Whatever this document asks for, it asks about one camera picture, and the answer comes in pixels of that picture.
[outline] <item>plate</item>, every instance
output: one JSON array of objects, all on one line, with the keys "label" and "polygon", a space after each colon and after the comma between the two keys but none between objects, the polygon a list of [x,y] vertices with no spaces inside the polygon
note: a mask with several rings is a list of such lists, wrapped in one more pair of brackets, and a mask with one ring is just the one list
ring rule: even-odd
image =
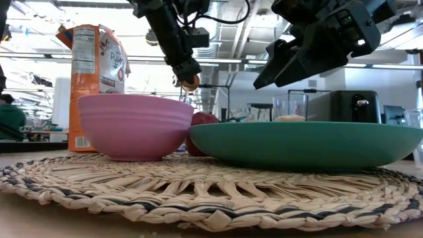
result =
[{"label": "plate", "polygon": [[423,130],[351,122],[245,122],[192,126],[215,158],[261,169],[346,170],[387,165],[413,152]]}]

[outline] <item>kitchen counter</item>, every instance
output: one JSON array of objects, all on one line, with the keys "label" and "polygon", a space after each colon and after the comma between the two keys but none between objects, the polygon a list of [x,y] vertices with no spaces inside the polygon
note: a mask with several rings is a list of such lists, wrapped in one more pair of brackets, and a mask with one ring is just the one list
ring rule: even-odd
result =
[{"label": "kitchen counter", "polygon": [[[68,151],[13,153],[0,155],[0,167],[45,157],[68,155]],[[412,161],[399,161],[386,166],[423,179],[423,171]],[[339,238],[407,238],[421,237],[423,219],[392,226],[388,231],[362,227],[339,227],[315,233],[296,230],[264,231],[237,229],[225,233],[208,233],[199,229],[182,230],[175,225],[151,225],[131,222],[120,215],[93,215],[86,210],[68,210],[55,204],[41,206],[17,194],[0,193],[1,238],[45,237],[129,237],[129,238],[189,238],[189,237],[339,237]]]}]

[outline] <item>black toaster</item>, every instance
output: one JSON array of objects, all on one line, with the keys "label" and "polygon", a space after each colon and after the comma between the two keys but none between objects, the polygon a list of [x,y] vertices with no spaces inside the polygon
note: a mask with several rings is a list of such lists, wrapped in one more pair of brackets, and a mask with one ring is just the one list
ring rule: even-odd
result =
[{"label": "black toaster", "polygon": [[311,99],[308,121],[381,123],[375,91],[338,90]]}]

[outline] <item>round woven mat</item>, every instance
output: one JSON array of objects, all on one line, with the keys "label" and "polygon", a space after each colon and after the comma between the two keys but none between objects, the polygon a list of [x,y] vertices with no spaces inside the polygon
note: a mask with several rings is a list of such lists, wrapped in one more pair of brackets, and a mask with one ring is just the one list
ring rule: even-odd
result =
[{"label": "round woven mat", "polygon": [[423,182],[387,169],[301,174],[228,167],[213,158],[170,155],[160,162],[118,163],[74,155],[17,163],[0,172],[0,190],[41,204],[119,213],[131,221],[239,227],[388,228],[420,218]]}]

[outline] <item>green plate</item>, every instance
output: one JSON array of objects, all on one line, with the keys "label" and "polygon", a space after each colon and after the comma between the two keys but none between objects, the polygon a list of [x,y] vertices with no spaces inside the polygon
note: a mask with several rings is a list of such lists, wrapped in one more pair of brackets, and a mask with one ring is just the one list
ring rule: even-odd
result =
[{"label": "green plate", "polygon": [[423,130],[351,122],[244,122],[192,126],[204,153],[275,170],[351,170],[387,165],[417,147]]}]

